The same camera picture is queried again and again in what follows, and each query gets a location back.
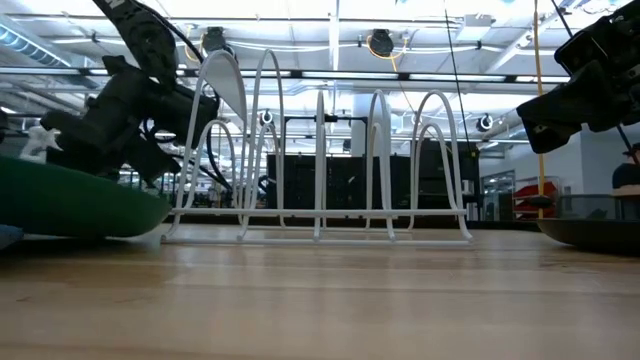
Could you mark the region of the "red storage bins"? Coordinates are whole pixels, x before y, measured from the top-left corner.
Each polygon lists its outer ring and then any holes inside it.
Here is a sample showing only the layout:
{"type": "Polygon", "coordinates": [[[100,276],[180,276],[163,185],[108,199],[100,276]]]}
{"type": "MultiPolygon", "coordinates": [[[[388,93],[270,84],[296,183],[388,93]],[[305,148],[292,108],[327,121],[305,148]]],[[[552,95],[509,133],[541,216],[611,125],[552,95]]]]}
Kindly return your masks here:
{"type": "Polygon", "coordinates": [[[513,213],[518,221],[535,220],[542,212],[544,218],[556,216],[556,200],[558,189],[551,181],[543,185],[543,195],[548,198],[547,204],[540,206],[539,188],[537,184],[526,185],[513,194],[513,213]]]}

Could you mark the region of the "black equipment shelving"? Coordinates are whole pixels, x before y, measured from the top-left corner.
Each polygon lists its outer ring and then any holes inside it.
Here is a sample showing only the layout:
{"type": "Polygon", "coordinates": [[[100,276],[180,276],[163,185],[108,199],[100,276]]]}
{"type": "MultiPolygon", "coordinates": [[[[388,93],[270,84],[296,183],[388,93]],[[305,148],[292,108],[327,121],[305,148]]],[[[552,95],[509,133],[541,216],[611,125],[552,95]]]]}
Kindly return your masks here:
{"type": "MultiPolygon", "coordinates": [[[[463,202],[474,202],[479,188],[479,159],[474,147],[462,144],[459,149],[460,173],[463,180],[463,202]]],[[[366,159],[363,157],[329,157],[325,175],[329,209],[361,209],[366,205],[366,159]]],[[[410,157],[390,157],[391,207],[410,207],[410,157]]],[[[276,159],[267,156],[267,173],[259,178],[259,188],[266,194],[269,208],[277,206],[276,159]]],[[[315,158],[311,155],[287,155],[284,160],[284,206],[312,209],[315,195],[315,158]]],[[[444,165],[439,145],[426,140],[420,152],[418,175],[418,207],[420,209],[449,206],[444,165]]]]}

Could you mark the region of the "black gantry frame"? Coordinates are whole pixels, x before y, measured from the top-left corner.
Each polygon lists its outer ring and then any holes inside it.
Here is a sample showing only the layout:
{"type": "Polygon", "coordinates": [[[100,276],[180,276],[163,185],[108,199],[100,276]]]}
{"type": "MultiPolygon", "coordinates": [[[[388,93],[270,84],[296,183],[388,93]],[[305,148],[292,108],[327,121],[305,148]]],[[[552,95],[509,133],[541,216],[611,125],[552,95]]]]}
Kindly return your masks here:
{"type": "MultiPolygon", "coordinates": [[[[366,116],[354,117],[354,116],[338,116],[338,115],[329,115],[324,114],[322,116],[325,125],[325,133],[323,135],[326,143],[329,143],[333,140],[341,140],[342,141],[342,152],[350,153],[352,150],[352,137],[347,135],[331,135],[329,133],[329,125],[344,122],[346,121],[349,126],[352,126],[354,122],[361,122],[365,127],[368,126],[369,118],[366,116]]],[[[315,139],[316,136],[314,134],[306,134],[306,135],[288,135],[287,134],[287,125],[290,121],[313,121],[317,122],[317,115],[314,116],[285,116],[282,120],[282,125],[284,128],[280,132],[281,146],[283,149],[286,148],[287,140],[297,140],[297,139],[315,139]]]]}

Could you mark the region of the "small black plate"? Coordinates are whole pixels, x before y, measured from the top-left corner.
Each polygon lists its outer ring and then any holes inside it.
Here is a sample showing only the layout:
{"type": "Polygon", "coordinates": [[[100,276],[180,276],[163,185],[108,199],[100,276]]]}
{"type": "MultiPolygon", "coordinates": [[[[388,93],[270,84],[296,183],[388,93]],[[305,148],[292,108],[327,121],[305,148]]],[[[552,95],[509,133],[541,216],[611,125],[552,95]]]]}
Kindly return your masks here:
{"type": "Polygon", "coordinates": [[[640,254],[640,222],[596,219],[539,219],[550,238],[581,249],[640,254]]]}

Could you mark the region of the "person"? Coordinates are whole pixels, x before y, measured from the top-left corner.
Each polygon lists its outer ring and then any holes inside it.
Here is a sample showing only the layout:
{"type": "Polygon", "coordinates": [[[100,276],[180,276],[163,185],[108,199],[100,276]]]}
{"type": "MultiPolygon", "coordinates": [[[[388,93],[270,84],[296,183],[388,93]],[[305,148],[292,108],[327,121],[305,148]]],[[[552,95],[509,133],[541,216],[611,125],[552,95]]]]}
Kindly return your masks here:
{"type": "Polygon", "coordinates": [[[634,143],[624,152],[626,161],[620,164],[612,174],[612,188],[640,186],[640,142],[634,143]]]}

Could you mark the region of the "grey translucent box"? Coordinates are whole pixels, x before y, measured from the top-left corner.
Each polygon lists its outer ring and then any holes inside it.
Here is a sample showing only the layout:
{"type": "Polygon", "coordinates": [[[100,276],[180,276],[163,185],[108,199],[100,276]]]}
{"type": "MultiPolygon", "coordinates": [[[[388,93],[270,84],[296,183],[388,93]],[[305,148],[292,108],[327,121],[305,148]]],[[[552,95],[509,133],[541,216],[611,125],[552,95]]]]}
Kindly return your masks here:
{"type": "Polygon", "coordinates": [[[560,219],[619,220],[620,208],[611,195],[563,195],[556,205],[560,219]]]}

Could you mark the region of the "white building column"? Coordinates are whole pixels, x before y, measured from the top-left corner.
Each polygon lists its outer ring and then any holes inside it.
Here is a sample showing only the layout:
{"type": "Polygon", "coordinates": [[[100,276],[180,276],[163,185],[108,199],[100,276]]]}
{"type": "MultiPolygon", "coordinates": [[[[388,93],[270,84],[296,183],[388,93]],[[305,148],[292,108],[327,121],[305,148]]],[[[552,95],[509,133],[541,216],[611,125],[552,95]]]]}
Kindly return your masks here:
{"type": "MultiPolygon", "coordinates": [[[[391,110],[384,93],[374,98],[373,94],[356,93],[352,96],[352,117],[370,118],[370,107],[375,101],[373,121],[384,129],[376,132],[380,138],[375,141],[376,156],[391,154],[391,110]]],[[[362,157],[367,150],[367,124],[362,120],[351,120],[351,155],[362,157]]]]}

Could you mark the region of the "black aluminium table frame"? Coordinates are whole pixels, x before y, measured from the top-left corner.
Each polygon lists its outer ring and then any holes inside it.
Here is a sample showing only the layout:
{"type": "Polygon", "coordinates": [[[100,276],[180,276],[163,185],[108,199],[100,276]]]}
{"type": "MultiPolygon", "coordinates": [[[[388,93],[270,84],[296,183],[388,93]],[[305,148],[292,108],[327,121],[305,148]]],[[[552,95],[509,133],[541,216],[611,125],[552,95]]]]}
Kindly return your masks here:
{"type": "MultiPolygon", "coordinates": [[[[366,220],[361,218],[328,218],[327,225],[330,228],[364,228],[366,220]]],[[[198,225],[239,225],[240,222],[233,215],[183,215],[182,224],[198,225]]],[[[287,227],[312,227],[312,218],[286,217],[284,223],[287,227]]],[[[279,226],[280,221],[276,216],[257,216],[250,219],[251,226],[279,226]]],[[[467,221],[469,230],[516,230],[539,232],[537,224],[533,221],[467,221]]],[[[393,221],[395,229],[407,229],[408,217],[399,217],[393,221]]],[[[414,218],[414,229],[458,229],[458,222],[450,216],[418,216],[414,218]]]]}

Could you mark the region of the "glass display cabinet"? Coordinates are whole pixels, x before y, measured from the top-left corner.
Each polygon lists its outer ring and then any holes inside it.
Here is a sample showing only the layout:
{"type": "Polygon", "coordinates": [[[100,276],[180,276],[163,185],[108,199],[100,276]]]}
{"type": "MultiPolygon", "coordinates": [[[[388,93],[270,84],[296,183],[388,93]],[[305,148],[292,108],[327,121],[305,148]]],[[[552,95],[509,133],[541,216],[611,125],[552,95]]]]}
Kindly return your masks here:
{"type": "Polygon", "coordinates": [[[513,193],[515,172],[513,170],[486,175],[481,178],[483,207],[481,218],[490,222],[514,220],[513,193]]]}

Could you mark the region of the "large green plate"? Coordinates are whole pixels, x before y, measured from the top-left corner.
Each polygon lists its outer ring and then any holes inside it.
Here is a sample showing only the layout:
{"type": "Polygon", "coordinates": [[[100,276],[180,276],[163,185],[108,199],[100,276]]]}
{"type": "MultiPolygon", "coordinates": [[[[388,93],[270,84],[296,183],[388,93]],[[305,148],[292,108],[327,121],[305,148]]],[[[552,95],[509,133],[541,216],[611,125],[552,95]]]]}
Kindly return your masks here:
{"type": "Polygon", "coordinates": [[[0,225],[29,234],[135,237],[171,209],[163,198],[103,178],[0,156],[0,225]]]}

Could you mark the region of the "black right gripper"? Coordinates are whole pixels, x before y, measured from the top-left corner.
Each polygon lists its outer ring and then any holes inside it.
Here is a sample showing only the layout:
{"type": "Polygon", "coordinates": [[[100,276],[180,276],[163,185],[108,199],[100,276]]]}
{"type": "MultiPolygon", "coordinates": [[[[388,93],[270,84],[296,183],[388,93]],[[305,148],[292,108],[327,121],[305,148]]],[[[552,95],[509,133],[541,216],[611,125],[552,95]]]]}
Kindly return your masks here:
{"type": "Polygon", "coordinates": [[[523,121],[537,124],[529,128],[535,153],[566,145],[580,131],[581,122],[592,132],[640,122],[640,63],[615,74],[591,61],[567,85],[568,89],[554,89],[517,107],[523,121]]]}

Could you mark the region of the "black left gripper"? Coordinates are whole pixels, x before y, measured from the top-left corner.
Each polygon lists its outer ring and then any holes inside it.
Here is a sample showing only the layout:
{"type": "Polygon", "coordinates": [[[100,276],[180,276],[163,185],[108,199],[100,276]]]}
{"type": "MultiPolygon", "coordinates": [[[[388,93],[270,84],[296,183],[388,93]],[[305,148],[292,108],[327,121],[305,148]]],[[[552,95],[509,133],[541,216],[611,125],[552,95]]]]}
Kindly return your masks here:
{"type": "Polygon", "coordinates": [[[155,136],[140,130],[152,120],[156,130],[186,143],[196,93],[177,83],[176,62],[163,57],[136,67],[122,56],[105,56],[103,63],[110,79],[88,101],[84,115],[55,110],[41,118],[42,127],[59,132],[56,142],[62,148],[49,148],[47,162],[95,176],[110,176],[128,164],[147,184],[179,172],[181,166],[155,136]]]}

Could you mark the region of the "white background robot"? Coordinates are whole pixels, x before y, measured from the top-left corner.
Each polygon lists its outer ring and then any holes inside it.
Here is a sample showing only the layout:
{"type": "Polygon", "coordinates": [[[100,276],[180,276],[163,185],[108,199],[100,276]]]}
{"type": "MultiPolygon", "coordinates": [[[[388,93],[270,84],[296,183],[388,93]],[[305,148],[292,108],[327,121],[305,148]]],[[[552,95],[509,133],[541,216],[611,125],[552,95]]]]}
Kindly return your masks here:
{"type": "Polygon", "coordinates": [[[62,151],[56,142],[56,130],[47,130],[42,126],[31,127],[28,130],[28,141],[22,148],[19,158],[33,163],[45,164],[49,148],[62,151]]]}

